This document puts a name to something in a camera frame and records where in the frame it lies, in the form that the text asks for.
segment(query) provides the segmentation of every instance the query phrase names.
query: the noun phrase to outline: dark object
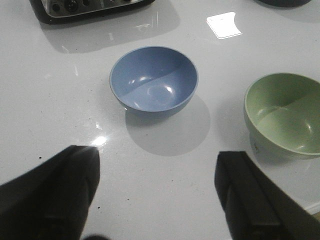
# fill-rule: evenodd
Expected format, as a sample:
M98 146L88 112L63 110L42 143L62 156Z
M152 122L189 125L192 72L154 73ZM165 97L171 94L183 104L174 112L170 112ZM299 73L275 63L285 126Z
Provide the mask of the dark object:
M99 179L97 148L70 146L0 186L0 239L78 240Z
M65 24L132 10L155 0L29 0L36 17L45 24Z
M214 184L233 240L320 240L320 223L245 152L220 152Z
M259 0L265 4L277 6L277 7L298 7L307 4L311 0Z

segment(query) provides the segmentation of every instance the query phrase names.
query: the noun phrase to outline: table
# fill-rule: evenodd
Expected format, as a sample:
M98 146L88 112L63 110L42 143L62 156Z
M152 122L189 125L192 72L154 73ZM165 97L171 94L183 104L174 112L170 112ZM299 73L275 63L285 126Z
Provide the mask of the table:
M69 145L98 146L101 178L83 237L230 240L214 187L219 151L246 151L311 214L320 162L286 161L250 138L244 95L290 72L320 80L320 1L277 8L256 0L156 0L66 25L39 23L29 1L0 8L0 184ZM218 38L207 18L230 13L242 34ZM144 46L189 57L199 84L166 120L125 112L109 87L113 64Z

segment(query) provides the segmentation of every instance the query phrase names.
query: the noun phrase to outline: dark blue object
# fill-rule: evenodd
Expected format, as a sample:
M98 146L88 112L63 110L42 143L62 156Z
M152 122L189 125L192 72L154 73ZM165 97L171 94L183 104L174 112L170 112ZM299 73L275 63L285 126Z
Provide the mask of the dark blue object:
M116 98L129 112L141 117L168 117L179 112L197 84L193 63L182 53L161 46L129 52L110 74Z
M259 0L265 4L273 5L276 7L298 7L304 4L307 4L311 0Z

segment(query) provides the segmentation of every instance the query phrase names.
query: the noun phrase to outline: glossy white surface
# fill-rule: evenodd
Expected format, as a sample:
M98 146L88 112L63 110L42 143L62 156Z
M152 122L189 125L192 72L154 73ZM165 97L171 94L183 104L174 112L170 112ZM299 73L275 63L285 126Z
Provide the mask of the glossy white surface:
M255 0L156 0L48 26L29 1L2 0L0 184L69 145L100 145L101 179L83 236L229 240L214 188L216 157L242 150L305 209L320 211L319 159L276 160L255 147L243 115L247 87L264 75L320 80L319 9L319 0L292 9ZM230 12L242 35L218 39L207 18ZM113 64L144 46L176 49L198 70L194 97L164 121L126 114L109 87Z

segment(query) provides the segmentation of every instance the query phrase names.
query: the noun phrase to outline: kitchen appliance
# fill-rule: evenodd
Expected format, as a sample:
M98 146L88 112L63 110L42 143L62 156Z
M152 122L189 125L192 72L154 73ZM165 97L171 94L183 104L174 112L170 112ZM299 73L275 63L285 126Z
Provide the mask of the kitchen appliance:
M131 10L155 0L29 0L39 21L63 24Z

